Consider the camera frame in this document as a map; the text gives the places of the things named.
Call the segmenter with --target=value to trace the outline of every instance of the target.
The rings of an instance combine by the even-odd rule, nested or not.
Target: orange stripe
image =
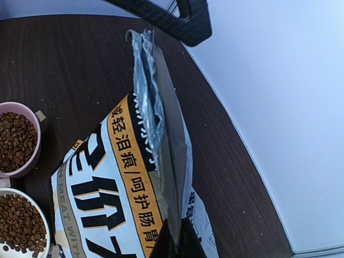
[[[116,108],[120,107],[122,109],[121,114],[114,115],[114,117],[109,115],[109,118],[107,120],[107,128],[109,130],[110,140],[112,144],[112,149],[114,151],[114,154],[116,156],[118,167],[120,170],[120,173],[122,175],[126,192],[128,195],[128,199],[130,202],[130,206],[132,208],[134,221],[137,227],[138,235],[145,253],[145,257],[149,257],[152,252],[152,247],[155,245],[155,241],[149,241],[152,238],[150,238],[152,235],[152,231],[154,233],[159,233],[161,227],[162,227],[162,219],[160,217],[159,208],[155,199],[153,186],[151,184],[151,181],[149,179],[148,171],[146,170],[144,160],[141,156],[141,152],[138,146],[138,143],[135,138],[134,129],[130,117],[130,112],[128,108],[128,101],[127,96],[122,100],[121,103],[117,105]],[[115,127],[115,132],[113,131],[113,121],[117,121],[119,119],[119,124],[123,126],[123,123],[121,123],[121,120],[123,118],[123,122],[125,124],[125,130],[122,129],[120,131],[120,127]],[[119,147],[117,143],[119,140],[122,139],[128,139],[130,141],[130,148],[127,148],[125,150],[119,150]],[[133,157],[136,159],[136,166],[129,166],[125,167],[125,157],[124,155],[128,155],[129,152],[133,154]],[[139,172],[139,174],[126,174],[126,172]],[[144,184],[145,191],[141,190],[138,192],[135,192],[135,190],[139,190],[140,188],[134,187],[134,182],[132,181],[134,178],[141,177],[142,183]],[[143,195],[148,196],[145,200],[149,203],[147,209],[142,209],[142,204],[135,202],[135,197],[142,197]],[[149,218],[143,218],[145,215],[143,213],[149,214],[149,212],[152,213],[154,224],[152,224],[149,220]]]
[[[77,140],[76,143],[74,143],[72,149],[76,151],[81,146],[82,143],[83,143],[82,140]]]

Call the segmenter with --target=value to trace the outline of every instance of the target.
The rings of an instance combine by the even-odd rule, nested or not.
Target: wooden table
[[[22,102],[49,120],[37,167],[17,180],[46,214],[55,166],[132,89],[133,53],[124,39],[130,28],[152,27],[107,16],[0,21],[0,102]],[[263,182],[206,79],[180,42],[156,31],[155,43],[164,52],[189,129],[193,182],[220,257],[290,257]]]

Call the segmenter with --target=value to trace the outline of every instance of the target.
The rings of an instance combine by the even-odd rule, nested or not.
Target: kibble
[[[23,114],[0,115],[0,171],[13,172],[32,156],[37,145],[37,132]]]
[[[23,254],[38,257],[46,247],[46,229],[38,210],[19,195],[0,196],[0,243]]]

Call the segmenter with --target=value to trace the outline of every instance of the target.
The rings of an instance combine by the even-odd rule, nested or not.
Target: cat food bag
[[[218,257],[192,149],[153,33],[128,31],[133,91],[51,177],[61,258]]]

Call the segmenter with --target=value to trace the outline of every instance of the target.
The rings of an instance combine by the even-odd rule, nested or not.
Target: bowl
[[[14,189],[14,188],[0,188],[0,196],[5,196],[5,195],[20,195],[24,198],[26,198],[39,212],[40,216],[42,217],[42,220],[44,222],[44,226],[46,229],[46,239],[47,239],[47,246],[44,248],[43,252],[40,252],[38,254],[37,258],[46,258],[48,256],[49,253],[49,248],[50,248],[50,231],[49,231],[49,227],[48,227],[48,223],[47,220],[42,212],[42,210],[40,209],[40,207],[37,205],[37,203],[27,194]],[[8,251],[5,251],[3,249],[3,246],[5,246],[4,243],[0,243],[0,257],[1,258],[14,258],[14,257],[18,257],[18,258],[31,258],[33,252],[29,251],[27,249],[27,252],[25,254],[23,254],[22,252],[17,252],[14,249],[9,249]]]
[[[27,173],[29,173],[34,166],[36,165],[40,152],[41,152],[41,128],[39,125],[39,121],[34,114],[34,112],[29,109],[27,106],[18,103],[18,102],[3,102],[0,103],[0,115],[6,112],[13,112],[16,114],[23,114],[30,122],[32,122],[33,127],[35,128],[37,132],[37,145],[36,148],[31,156],[31,158],[19,169],[3,173],[0,171],[0,178],[19,178],[22,176],[25,176]]]

